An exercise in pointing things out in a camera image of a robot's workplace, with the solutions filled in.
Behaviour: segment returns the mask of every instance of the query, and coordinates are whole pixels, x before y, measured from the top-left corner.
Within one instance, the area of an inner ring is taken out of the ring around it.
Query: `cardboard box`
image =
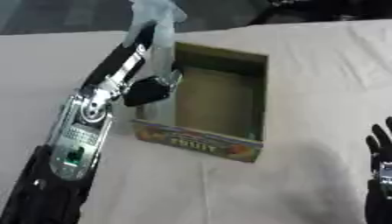
[[[169,100],[137,108],[138,139],[255,162],[263,147],[263,55],[178,43],[184,78]]]

